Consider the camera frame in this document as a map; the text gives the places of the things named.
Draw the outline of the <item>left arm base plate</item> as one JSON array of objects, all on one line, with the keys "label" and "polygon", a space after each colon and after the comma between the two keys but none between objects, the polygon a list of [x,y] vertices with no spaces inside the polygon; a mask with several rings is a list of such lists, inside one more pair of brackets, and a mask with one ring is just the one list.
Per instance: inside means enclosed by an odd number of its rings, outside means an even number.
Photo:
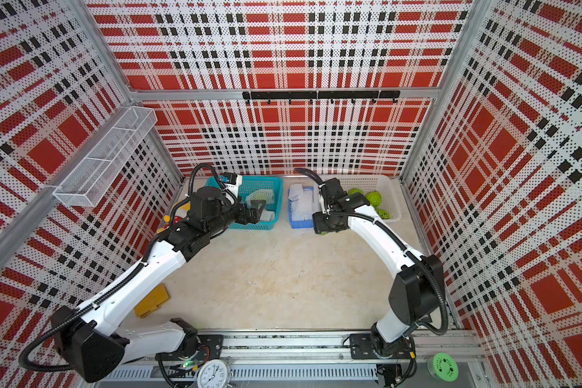
[{"label": "left arm base plate", "polygon": [[223,340],[221,335],[187,335],[178,349],[158,353],[156,358],[161,361],[207,362],[220,357]]}]

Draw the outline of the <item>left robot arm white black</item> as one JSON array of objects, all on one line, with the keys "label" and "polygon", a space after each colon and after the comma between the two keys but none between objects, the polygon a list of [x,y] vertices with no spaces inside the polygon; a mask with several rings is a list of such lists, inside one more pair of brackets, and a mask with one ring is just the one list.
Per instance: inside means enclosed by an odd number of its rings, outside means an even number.
[{"label": "left robot arm white black", "polygon": [[242,176],[215,174],[215,184],[189,190],[171,209],[165,230],[157,234],[143,257],[113,283],[76,308],[62,307],[51,317],[51,328],[19,354],[19,366],[39,373],[74,371],[96,383],[116,367],[152,353],[174,352],[197,330],[174,318],[167,329],[134,336],[118,328],[126,316],[174,271],[180,269],[231,225],[257,224],[266,200],[243,203]]}]

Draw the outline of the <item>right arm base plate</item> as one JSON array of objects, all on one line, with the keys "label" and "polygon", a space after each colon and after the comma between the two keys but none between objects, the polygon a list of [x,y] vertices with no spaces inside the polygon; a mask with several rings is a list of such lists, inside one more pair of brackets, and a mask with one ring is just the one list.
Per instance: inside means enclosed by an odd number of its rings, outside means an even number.
[{"label": "right arm base plate", "polygon": [[415,358],[415,350],[410,340],[400,338],[388,343],[374,333],[352,334],[350,351],[353,360],[411,360]]}]

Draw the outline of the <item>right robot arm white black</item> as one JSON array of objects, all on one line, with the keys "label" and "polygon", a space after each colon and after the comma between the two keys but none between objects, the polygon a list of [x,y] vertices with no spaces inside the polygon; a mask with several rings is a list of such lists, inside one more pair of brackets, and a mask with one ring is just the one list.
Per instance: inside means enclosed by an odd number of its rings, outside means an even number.
[{"label": "right robot arm white black", "polygon": [[396,234],[366,196],[350,194],[336,178],[322,179],[303,167],[295,171],[318,186],[320,211],[313,214],[316,234],[353,231],[373,249],[393,278],[390,309],[370,329],[371,347],[379,358],[393,358],[411,334],[426,328],[437,336],[448,331],[444,270],[435,255],[424,255]]}]

